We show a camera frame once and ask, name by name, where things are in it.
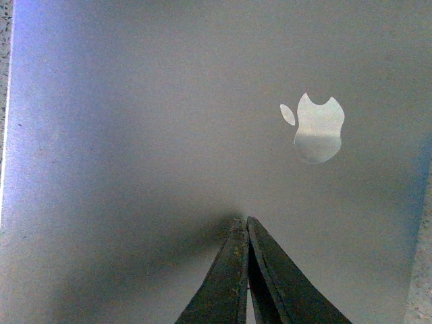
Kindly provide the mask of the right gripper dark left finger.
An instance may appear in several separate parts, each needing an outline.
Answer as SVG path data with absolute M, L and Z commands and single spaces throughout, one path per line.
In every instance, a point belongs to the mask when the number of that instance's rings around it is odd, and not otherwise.
M 177 323 L 245 323 L 249 235 L 235 219 L 201 286 Z

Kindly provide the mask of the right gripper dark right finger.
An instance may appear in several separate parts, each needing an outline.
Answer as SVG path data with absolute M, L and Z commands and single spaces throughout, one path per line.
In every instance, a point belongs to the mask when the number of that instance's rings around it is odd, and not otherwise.
M 247 220 L 248 277 L 257 323 L 349 323 L 297 267 L 264 226 Z

